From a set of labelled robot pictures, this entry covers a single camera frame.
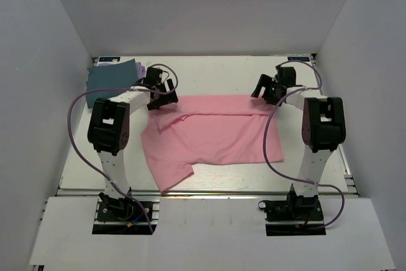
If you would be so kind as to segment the pink t shirt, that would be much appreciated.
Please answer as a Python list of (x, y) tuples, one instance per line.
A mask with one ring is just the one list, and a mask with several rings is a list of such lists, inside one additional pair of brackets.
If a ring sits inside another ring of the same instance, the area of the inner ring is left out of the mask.
[(194, 164), (282, 162), (272, 105), (248, 95), (182, 96), (148, 113), (141, 142), (163, 192), (193, 175)]

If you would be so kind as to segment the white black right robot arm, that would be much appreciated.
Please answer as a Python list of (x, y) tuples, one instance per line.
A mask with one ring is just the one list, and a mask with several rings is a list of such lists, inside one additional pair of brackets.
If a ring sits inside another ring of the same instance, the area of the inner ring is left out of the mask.
[[(307, 199), (314, 201), (318, 195), (318, 186), (327, 161), (346, 138), (343, 101), (340, 97), (321, 95), (318, 86), (309, 88), (298, 85), (294, 67), (278, 65), (276, 69), (277, 74), (273, 77), (261, 74), (251, 96), (261, 97), (274, 106), (265, 125), (263, 155), (275, 174), (292, 182), (291, 192), (295, 198), (287, 202), (286, 210), (291, 218), (299, 220), (310, 210)], [(268, 128), (273, 115), (283, 103), (302, 111), (301, 138), (304, 155), (299, 174), (295, 178), (277, 171), (266, 151)]]

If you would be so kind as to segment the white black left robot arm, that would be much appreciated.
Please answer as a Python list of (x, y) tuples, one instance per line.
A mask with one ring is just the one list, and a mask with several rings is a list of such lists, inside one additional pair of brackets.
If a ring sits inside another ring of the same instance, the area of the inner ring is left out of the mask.
[(91, 113), (88, 141), (96, 150), (102, 165), (106, 189), (102, 199), (115, 200), (112, 212), (122, 220), (133, 215), (134, 204), (126, 198), (131, 187), (126, 178), (124, 149), (129, 142), (130, 116), (140, 108), (158, 110), (178, 102), (178, 78), (169, 66), (156, 63), (147, 68), (145, 77), (112, 98), (97, 98)]

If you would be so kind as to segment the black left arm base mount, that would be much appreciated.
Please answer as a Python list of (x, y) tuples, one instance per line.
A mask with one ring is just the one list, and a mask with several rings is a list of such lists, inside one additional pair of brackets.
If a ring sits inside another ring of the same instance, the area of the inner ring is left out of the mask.
[(115, 199), (100, 192), (93, 222), (93, 235), (152, 235), (159, 219), (159, 201)]

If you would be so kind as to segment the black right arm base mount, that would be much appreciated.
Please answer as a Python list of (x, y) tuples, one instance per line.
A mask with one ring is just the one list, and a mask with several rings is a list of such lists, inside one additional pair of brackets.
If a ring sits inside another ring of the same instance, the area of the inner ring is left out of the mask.
[(265, 214), (268, 237), (325, 235), (325, 221), (318, 197), (318, 187), (291, 185), (283, 200), (262, 200), (258, 209)]

